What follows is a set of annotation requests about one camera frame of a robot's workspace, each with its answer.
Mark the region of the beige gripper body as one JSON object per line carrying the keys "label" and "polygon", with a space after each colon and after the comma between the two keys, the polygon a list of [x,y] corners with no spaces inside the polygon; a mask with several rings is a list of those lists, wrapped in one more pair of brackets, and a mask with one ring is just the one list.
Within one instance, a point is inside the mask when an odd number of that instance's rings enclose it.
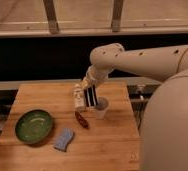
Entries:
{"label": "beige gripper body", "polygon": [[82,80],[82,88],[84,90],[93,87],[93,86],[99,86],[101,83],[103,83],[108,76],[108,71],[99,69],[93,65],[91,65],[87,72],[85,77]]}

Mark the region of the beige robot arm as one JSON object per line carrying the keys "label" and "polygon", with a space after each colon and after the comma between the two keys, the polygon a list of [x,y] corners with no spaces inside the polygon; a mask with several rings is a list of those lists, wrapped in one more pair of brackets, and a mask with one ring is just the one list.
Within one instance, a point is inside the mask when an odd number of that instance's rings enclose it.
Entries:
{"label": "beige robot arm", "polygon": [[98,86],[113,70],[157,80],[140,127],[140,171],[188,171],[188,44],[125,50],[94,48],[83,87]]}

